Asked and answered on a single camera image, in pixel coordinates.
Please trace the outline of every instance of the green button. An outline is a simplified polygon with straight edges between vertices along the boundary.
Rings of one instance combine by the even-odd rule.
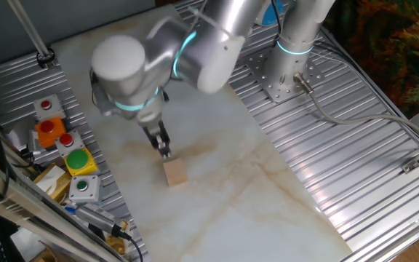
[[[80,191],[87,189],[87,187],[88,187],[88,184],[85,181],[80,181],[77,183],[77,189]]]
[[[67,156],[67,165],[72,169],[81,169],[88,162],[88,155],[83,150],[77,149]]]

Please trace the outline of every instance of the gray cable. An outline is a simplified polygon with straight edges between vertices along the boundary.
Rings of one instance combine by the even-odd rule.
[[[406,119],[403,119],[399,116],[378,114],[378,115],[372,115],[372,116],[364,116],[364,117],[360,117],[360,118],[357,118],[357,119],[347,119],[347,120],[336,119],[335,117],[330,116],[328,113],[326,113],[326,111],[324,111],[324,109],[321,107],[318,100],[316,99],[316,96],[313,93],[310,94],[310,98],[312,99],[314,105],[321,112],[321,114],[324,115],[324,118],[327,119],[329,122],[333,122],[333,123],[336,123],[336,124],[357,124],[357,123],[360,123],[360,122],[365,122],[365,121],[373,120],[373,119],[390,119],[390,120],[394,120],[394,121],[397,121],[397,122],[401,122],[402,124],[405,124],[408,127],[411,127],[414,131],[416,131],[417,134],[419,134],[419,127],[416,124],[413,124],[412,122],[410,122]]]
[[[349,66],[349,68],[355,72],[355,74],[363,81],[366,82],[367,81],[363,78],[362,74],[360,72],[358,72],[355,68],[351,67],[349,64],[347,64],[344,61],[338,60],[338,59],[334,59],[334,58],[330,58],[327,57],[326,55],[320,55],[318,53],[315,52],[311,52],[313,55],[317,55],[319,57],[328,59],[328,60],[332,60],[332,61],[336,61],[339,63],[343,63],[344,65]],[[358,119],[347,119],[347,120],[342,120],[342,119],[336,119],[332,116],[330,116],[328,113],[326,113],[326,111],[324,111],[324,109],[321,107],[321,105],[319,104],[318,100],[316,99],[316,96],[311,93],[309,94],[310,98],[312,99],[313,103],[315,104],[315,106],[318,108],[318,110],[324,115],[324,118],[327,119],[330,122],[336,123],[336,124],[356,124],[356,123],[360,123],[360,122],[365,122],[368,120],[372,120],[372,119],[390,119],[390,120],[394,120],[397,122],[401,122],[402,124],[407,125],[408,127],[411,127],[418,135],[419,135],[419,127],[416,124],[413,124],[412,122],[401,118],[400,116],[392,116],[392,115],[385,115],[385,114],[379,114],[379,115],[372,115],[372,116],[364,116],[364,117],[360,117]]]

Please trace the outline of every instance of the wooden block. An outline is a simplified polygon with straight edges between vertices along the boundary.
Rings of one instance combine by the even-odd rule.
[[[185,170],[182,159],[178,158],[165,162],[163,167],[169,186],[176,186],[187,182],[187,171]]]

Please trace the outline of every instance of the red button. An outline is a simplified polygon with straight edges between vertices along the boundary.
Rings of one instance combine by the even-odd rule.
[[[51,121],[45,121],[40,124],[40,130],[45,133],[51,133],[55,129],[55,124]]]
[[[72,146],[73,144],[72,135],[69,135],[69,134],[61,135],[61,137],[59,138],[59,142],[61,142],[64,146]]]
[[[41,107],[44,110],[48,110],[48,109],[51,108],[51,103],[48,100],[45,100],[45,101],[41,102]]]

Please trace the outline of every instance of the blue led ring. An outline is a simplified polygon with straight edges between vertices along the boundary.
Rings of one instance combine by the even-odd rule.
[[[313,49],[313,47],[311,47],[310,50],[305,51],[305,52],[290,52],[289,50],[283,48],[282,45],[279,43],[279,41],[277,42],[277,44],[279,45],[279,47],[281,47],[282,51],[284,51],[286,53],[289,53],[291,55],[304,55],[304,54],[310,52]]]
[[[190,41],[192,41],[192,39],[194,39],[196,36],[196,32],[194,31],[193,33],[191,33],[190,35],[187,36],[187,38],[185,39],[185,41],[182,44],[182,47],[180,48],[179,52],[177,52],[177,54],[175,55],[175,59],[174,59],[174,64],[172,65],[172,70],[174,71],[174,75],[176,77],[179,77],[177,75],[177,60],[180,57],[180,54],[182,54],[183,49],[185,48],[185,46],[190,43]]]
[[[138,110],[142,110],[144,109],[146,106],[150,105],[153,101],[154,98],[158,95],[159,92],[159,88],[156,88],[156,91],[154,93],[154,96],[146,103],[143,103],[141,105],[137,105],[137,106],[126,106],[126,105],[122,105],[121,103],[115,101],[114,103],[116,104],[116,106],[124,111],[138,111]]]

